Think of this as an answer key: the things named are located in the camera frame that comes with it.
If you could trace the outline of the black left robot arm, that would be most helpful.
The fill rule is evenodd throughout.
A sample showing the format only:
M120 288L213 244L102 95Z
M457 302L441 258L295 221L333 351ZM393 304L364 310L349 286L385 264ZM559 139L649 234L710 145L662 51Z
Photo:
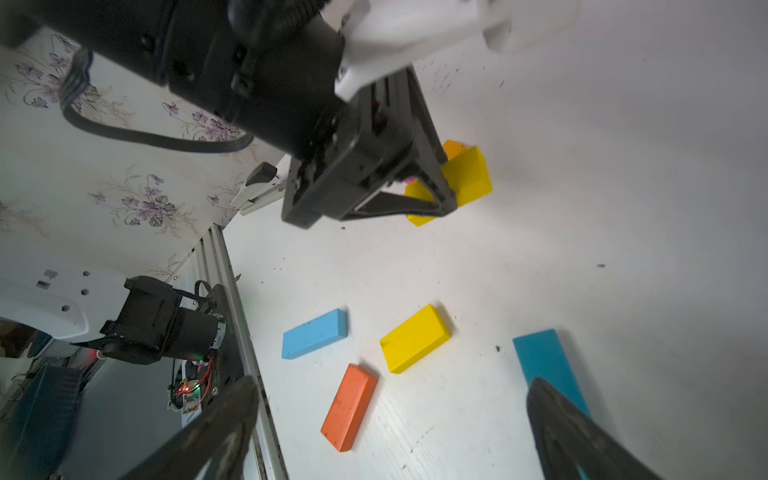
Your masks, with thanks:
M65 119L88 133L191 153L262 140L290 156L282 218L442 217L457 198L415 73L399 67L354 94L334 91L345 41L320 1L5 1L1 42L40 27L79 46L59 90ZM99 124L74 110L95 54L166 86L236 126L243 139L193 142Z

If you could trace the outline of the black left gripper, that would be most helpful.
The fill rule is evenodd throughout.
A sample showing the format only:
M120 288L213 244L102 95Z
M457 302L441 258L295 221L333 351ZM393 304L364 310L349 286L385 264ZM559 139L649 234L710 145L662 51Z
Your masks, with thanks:
M282 220L308 229L322 217L351 221L446 216L458 208L442 172L446 162L415 70L409 66L363 88L338 112L312 158L291 162ZM418 170L416 178L433 200L384 191L410 170Z

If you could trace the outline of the orange-yellow long block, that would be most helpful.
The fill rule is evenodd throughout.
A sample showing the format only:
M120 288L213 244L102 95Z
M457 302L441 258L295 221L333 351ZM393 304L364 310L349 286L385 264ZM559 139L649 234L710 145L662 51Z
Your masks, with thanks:
M469 149L468 145L455 140L446 140L442 147L448 161L456 158Z

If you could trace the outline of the yellow block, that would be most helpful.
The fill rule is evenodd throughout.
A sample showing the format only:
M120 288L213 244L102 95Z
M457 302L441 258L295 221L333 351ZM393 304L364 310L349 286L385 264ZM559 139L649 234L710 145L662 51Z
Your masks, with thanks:
M451 338L434 305L427 305L380 341L388 371L401 374Z
M493 191L484 154L477 146L468 146L467 151L442 166L442 172L456 194L458 207L478 200ZM434 200L433 195L418 179L406 186L405 196ZM435 217L408 215L407 219L415 226L422 226L434 220Z

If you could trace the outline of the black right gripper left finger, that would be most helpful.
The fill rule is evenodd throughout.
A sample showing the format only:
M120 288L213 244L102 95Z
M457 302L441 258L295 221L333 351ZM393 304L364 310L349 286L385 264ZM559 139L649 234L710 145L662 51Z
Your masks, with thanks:
M253 377L224 388L212 405L125 479L240 479L257 422L259 391Z

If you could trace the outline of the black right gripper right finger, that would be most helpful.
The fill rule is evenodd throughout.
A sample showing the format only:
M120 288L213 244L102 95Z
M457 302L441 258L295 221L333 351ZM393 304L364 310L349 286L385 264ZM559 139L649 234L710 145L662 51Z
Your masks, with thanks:
M541 377L526 407L546 479L657 479L659 476Z

